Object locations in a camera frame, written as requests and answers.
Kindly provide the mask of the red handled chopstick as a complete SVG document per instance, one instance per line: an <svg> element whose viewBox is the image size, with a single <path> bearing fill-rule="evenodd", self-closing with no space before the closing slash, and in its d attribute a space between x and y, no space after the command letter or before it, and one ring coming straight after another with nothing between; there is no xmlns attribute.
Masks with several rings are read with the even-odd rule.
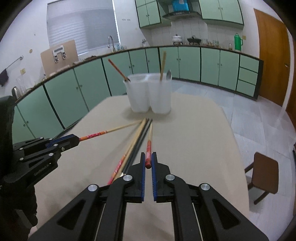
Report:
<svg viewBox="0 0 296 241"><path fill-rule="evenodd" d="M150 127L149 127L147 150L145 154L145 167L147 169L151 168L151 156L152 156L152 123L150 124Z"/></svg>

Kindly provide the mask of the plain bamboo chopstick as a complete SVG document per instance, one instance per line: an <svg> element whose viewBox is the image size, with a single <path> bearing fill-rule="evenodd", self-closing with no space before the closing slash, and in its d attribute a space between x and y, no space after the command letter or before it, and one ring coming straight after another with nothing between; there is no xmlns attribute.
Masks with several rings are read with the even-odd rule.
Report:
<svg viewBox="0 0 296 241"><path fill-rule="evenodd" d="M164 75L164 69L165 69L165 64L166 64L166 57L167 57L167 52L163 52L163 57L162 57L162 62L161 62L161 72L160 72L160 81L163 80L163 75Z"/></svg>

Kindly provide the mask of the green lower kitchen cabinets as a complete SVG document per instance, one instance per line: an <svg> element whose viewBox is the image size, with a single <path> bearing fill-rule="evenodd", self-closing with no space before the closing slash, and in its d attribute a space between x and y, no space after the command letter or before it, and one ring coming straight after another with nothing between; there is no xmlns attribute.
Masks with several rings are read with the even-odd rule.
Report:
<svg viewBox="0 0 296 241"><path fill-rule="evenodd" d="M53 138L70 128L109 96L124 95L123 77L165 69L174 79L210 85L257 99L263 61L254 56L214 47L147 47L94 56L47 78L16 101L13 142Z"/></svg>

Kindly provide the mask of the green kitchen cabinets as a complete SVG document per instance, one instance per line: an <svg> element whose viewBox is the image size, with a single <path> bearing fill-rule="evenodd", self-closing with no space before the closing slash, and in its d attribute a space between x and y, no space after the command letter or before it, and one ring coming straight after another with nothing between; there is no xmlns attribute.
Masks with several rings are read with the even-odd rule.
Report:
<svg viewBox="0 0 296 241"><path fill-rule="evenodd" d="M123 77L165 69L174 79L210 85L257 99L263 61L254 56L214 47L147 47L94 56L47 78L16 101L13 142L53 138L70 128L109 96L124 95Z"/></svg>
<svg viewBox="0 0 296 241"><path fill-rule="evenodd" d="M139 27L166 27L185 18L198 18L206 24L243 29L244 20L238 0L146 1L135 0Z"/></svg>

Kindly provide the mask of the chrome kitchen faucet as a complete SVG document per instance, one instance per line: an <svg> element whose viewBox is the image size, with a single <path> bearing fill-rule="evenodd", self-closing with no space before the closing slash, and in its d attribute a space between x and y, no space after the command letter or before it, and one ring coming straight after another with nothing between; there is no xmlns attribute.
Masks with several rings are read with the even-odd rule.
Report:
<svg viewBox="0 0 296 241"><path fill-rule="evenodd" d="M108 36L107 48L109 48L109 49L111 48L112 52L116 52L115 45L114 45L114 40L113 40L112 36Z"/></svg>

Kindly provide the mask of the electric kettle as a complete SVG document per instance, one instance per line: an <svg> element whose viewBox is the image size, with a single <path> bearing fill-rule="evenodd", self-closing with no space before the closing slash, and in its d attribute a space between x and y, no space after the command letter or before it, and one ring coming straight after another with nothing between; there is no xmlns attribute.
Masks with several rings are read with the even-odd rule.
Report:
<svg viewBox="0 0 296 241"><path fill-rule="evenodd" d="M16 99L19 99L22 97L22 92L21 90L17 87L17 86L14 86L11 90L11 93L12 93L12 96Z"/></svg>

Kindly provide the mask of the cardboard box with print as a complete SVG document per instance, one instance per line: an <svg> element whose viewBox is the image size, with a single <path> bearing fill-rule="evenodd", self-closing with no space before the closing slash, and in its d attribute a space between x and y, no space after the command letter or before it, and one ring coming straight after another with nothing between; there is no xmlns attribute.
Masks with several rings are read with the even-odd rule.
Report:
<svg viewBox="0 0 296 241"><path fill-rule="evenodd" d="M41 53L41 61L46 77L50 77L60 70L73 65L78 60L74 40L55 45Z"/></svg>

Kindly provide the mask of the black chopstick on table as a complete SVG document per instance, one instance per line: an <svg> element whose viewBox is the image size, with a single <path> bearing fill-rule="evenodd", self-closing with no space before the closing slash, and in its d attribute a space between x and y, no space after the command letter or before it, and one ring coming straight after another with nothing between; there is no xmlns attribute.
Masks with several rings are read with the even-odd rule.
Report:
<svg viewBox="0 0 296 241"><path fill-rule="evenodd" d="M140 148L140 146L142 145L142 139L145 136L145 133L147 132L147 129L149 127L149 124L151 123L152 119L148 118L147 122L144 126L144 129L140 132L140 136L138 137L138 139L135 142L135 146L132 148L132 153L130 154L123 170L122 170L122 175L126 174L128 168L133 164L134 159L137 156L138 153L138 149Z"/></svg>

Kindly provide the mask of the white double utensil holder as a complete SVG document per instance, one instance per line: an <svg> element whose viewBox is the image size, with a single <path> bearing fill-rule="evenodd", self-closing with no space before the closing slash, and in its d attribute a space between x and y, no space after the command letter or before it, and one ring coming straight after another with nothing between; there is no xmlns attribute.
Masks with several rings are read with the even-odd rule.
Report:
<svg viewBox="0 0 296 241"><path fill-rule="evenodd" d="M168 114L171 111L171 73L142 73L124 81L130 107L135 113Z"/></svg>

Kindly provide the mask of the window with white blinds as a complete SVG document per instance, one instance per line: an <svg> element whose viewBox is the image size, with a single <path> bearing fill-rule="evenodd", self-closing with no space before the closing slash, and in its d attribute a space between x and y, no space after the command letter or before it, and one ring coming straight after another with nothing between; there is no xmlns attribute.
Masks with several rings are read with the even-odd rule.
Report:
<svg viewBox="0 0 296 241"><path fill-rule="evenodd" d="M120 43L113 1L54 1L47 4L51 47L75 41L78 54Z"/></svg>

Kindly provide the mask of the black wok on stove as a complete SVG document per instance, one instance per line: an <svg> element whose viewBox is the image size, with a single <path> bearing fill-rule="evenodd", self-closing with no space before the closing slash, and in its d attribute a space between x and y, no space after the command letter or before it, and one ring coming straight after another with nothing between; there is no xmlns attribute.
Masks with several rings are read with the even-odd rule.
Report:
<svg viewBox="0 0 296 241"><path fill-rule="evenodd" d="M197 45L197 46L199 46L200 43L201 43L201 39L196 38L195 36L187 38L187 41L188 41L189 45Z"/></svg>

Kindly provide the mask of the green thermos flask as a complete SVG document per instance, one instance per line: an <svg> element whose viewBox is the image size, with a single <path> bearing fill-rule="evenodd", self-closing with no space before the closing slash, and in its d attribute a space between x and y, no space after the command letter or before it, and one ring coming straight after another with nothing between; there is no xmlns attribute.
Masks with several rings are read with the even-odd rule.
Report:
<svg viewBox="0 0 296 241"><path fill-rule="evenodd" d="M234 49L236 51L241 51L242 50L242 46L243 46L243 40L241 39L241 37L239 36L239 34L236 33L234 35Z"/></svg>

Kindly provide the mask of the white cooking pot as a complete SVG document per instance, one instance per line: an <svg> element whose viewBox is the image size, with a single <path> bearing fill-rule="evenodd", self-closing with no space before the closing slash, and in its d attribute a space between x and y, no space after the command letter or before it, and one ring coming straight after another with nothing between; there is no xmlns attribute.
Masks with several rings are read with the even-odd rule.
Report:
<svg viewBox="0 0 296 241"><path fill-rule="evenodd" d="M178 34L172 37L172 42L173 42L173 45L183 45L183 39Z"/></svg>

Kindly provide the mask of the brown wooden door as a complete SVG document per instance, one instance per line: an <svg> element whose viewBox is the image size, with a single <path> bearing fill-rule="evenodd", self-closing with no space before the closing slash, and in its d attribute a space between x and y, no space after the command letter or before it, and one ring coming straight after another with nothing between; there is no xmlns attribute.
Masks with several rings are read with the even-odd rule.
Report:
<svg viewBox="0 0 296 241"><path fill-rule="evenodd" d="M282 106L290 75L290 43L283 22L255 9L263 72L259 95Z"/></svg>

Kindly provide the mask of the black range hood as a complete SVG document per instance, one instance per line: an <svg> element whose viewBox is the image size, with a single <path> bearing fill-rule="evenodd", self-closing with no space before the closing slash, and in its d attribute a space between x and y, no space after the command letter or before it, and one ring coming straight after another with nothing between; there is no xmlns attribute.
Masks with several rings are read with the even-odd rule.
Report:
<svg viewBox="0 0 296 241"><path fill-rule="evenodd" d="M176 21L178 19L187 19L187 18L202 18L201 14L197 11L174 11L162 16L165 19L170 21Z"/></svg>

